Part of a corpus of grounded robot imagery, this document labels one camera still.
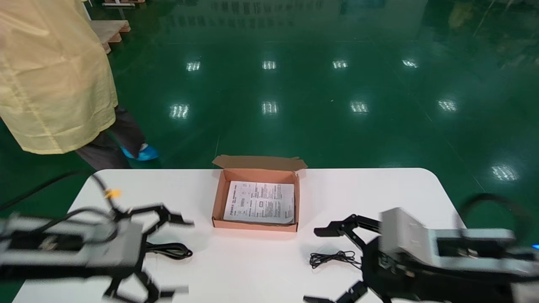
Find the white table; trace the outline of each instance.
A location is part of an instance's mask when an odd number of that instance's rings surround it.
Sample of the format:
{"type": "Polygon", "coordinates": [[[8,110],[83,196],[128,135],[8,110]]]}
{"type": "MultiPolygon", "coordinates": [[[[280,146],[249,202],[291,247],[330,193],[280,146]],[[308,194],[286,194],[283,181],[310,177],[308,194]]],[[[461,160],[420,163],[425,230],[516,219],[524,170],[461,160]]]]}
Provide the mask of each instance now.
{"type": "MultiPolygon", "coordinates": [[[[181,242],[192,258],[173,261],[148,254],[144,266],[161,287],[189,285],[173,302],[300,303],[304,295],[337,299],[361,279],[349,264],[330,262],[311,269],[312,252],[359,250],[346,237],[318,238],[313,228],[351,214],[378,219],[381,211],[403,207],[430,228],[453,228],[455,208],[434,174],[419,168],[307,169],[299,173],[301,206],[297,233],[215,229],[211,213],[220,170],[105,170],[109,188],[121,189],[126,209],[164,203],[195,221],[193,229],[166,226],[153,243],[181,242]]],[[[70,208],[106,209],[101,192],[88,180],[70,208]]],[[[149,225],[156,217],[136,217],[149,225]]],[[[356,229],[366,242],[376,234],[356,229]]],[[[14,302],[95,303],[109,279],[27,281],[14,302]]],[[[121,291],[142,298],[134,281],[121,291]]],[[[369,292],[362,303],[380,300],[369,292]]]]}

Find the box lid flap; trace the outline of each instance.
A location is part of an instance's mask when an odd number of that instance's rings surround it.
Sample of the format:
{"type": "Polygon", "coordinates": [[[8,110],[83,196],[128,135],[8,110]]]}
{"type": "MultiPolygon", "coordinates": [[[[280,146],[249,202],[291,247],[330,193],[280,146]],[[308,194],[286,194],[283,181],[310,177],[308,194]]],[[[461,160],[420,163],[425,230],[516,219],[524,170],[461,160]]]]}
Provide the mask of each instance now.
{"type": "Polygon", "coordinates": [[[261,168],[273,170],[298,171],[307,168],[299,157],[281,158],[267,156],[217,156],[212,162],[222,168],[261,168]]]}

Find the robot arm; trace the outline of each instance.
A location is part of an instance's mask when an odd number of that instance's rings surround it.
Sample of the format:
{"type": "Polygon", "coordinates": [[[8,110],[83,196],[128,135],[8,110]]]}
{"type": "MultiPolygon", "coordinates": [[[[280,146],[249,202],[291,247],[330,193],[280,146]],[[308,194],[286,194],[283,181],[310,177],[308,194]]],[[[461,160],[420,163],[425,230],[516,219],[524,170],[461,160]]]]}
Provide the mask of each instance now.
{"type": "MultiPolygon", "coordinates": [[[[71,175],[56,178],[54,182],[71,175]]],[[[144,256],[147,252],[156,252],[180,260],[191,257],[192,252],[180,243],[154,245],[146,240],[165,223],[180,226],[193,226],[193,223],[185,221],[180,214],[170,212],[164,205],[123,212],[115,207],[102,180],[95,175],[92,177],[103,190],[111,213],[98,209],[79,209],[55,220],[17,216],[0,220],[0,281],[111,277],[112,282],[105,292],[106,298],[138,303],[118,294],[120,282],[135,276],[148,292],[144,303],[172,297],[174,291],[159,290],[150,276],[143,272],[144,256]],[[82,212],[100,215],[108,221],[93,223],[72,219],[82,212]],[[132,222],[131,218],[146,212],[156,212],[159,220],[144,231],[143,225],[132,222]]],[[[15,203],[8,202],[0,208],[15,203]]]]}
{"type": "MultiPolygon", "coordinates": [[[[539,251],[507,249],[514,243],[513,232],[469,229],[463,238],[458,229],[427,229],[401,208],[381,217],[379,222],[351,215],[314,230],[319,237],[347,236],[363,251],[363,281],[336,302],[354,303],[367,288],[384,303],[392,298],[453,303],[529,303],[539,298],[539,251]],[[354,228],[381,235],[365,243],[354,228]]],[[[304,301],[333,302],[308,296],[304,301]]]]}

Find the yellow cable tie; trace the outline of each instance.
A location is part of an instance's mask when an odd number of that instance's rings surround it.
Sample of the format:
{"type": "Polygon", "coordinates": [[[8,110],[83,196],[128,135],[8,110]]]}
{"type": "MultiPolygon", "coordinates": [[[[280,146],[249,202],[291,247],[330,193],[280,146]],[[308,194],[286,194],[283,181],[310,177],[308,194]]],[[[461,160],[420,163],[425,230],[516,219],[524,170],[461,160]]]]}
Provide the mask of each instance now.
{"type": "Polygon", "coordinates": [[[105,193],[105,197],[109,199],[118,198],[122,195],[122,191],[119,189],[107,189],[105,193]]]}

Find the wooden pallet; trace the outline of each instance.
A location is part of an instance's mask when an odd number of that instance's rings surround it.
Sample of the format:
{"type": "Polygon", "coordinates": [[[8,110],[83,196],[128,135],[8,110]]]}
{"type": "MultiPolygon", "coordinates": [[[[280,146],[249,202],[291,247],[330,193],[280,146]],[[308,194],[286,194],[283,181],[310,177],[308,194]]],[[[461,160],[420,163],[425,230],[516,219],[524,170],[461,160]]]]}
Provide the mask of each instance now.
{"type": "MultiPolygon", "coordinates": [[[[105,0],[107,3],[114,3],[115,0],[105,0]]],[[[144,3],[146,0],[120,0],[120,3],[144,3]]]]}
{"type": "Polygon", "coordinates": [[[131,30],[129,22],[127,20],[100,20],[90,21],[90,26],[94,32],[98,35],[99,41],[106,53],[110,53],[109,43],[122,41],[121,32],[128,32],[131,30]]]}

